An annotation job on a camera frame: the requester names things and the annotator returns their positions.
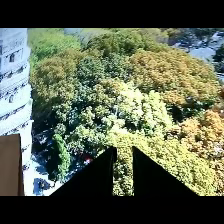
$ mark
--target high-rise building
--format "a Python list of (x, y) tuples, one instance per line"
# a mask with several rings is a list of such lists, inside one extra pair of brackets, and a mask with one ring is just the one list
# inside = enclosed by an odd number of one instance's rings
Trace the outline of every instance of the high-rise building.
[[(0, 28), (0, 136), (21, 136), (24, 176), (32, 149), (32, 98), (29, 84), (30, 48), (27, 28)], [(32, 178), (24, 178), (25, 194), (32, 194)]]

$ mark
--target building facade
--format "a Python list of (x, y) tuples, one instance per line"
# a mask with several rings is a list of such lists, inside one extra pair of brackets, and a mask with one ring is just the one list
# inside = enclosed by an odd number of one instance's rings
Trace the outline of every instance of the building facade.
[[(0, 28), (0, 136), (20, 134), (24, 177), (32, 149), (29, 56), (27, 28)], [(25, 194), (32, 195), (33, 180), (28, 179), (24, 178)]]

